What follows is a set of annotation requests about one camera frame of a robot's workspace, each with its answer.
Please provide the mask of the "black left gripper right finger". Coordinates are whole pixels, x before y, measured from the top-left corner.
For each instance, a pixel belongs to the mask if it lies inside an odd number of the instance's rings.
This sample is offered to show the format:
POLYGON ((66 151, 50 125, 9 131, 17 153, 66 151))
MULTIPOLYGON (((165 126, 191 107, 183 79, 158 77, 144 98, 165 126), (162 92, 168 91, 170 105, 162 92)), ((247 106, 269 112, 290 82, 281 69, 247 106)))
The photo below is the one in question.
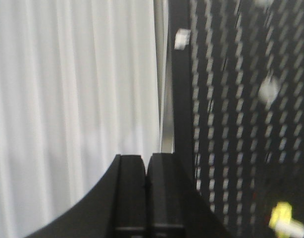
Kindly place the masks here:
POLYGON ((147 220, 151 238, 230 238, 194 189, 175 154, 154 153, 147 171, 147 220))

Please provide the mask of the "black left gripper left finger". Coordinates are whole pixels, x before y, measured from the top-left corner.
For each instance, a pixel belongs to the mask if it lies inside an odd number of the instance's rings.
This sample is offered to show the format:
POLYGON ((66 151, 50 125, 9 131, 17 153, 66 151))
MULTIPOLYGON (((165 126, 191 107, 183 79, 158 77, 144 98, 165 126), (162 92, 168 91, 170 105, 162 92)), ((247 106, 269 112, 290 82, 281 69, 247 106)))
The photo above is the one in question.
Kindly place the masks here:
POLYGON ((98 183, 31 238, 146 237, 146 175, 138 155, 116 155, 98 183))

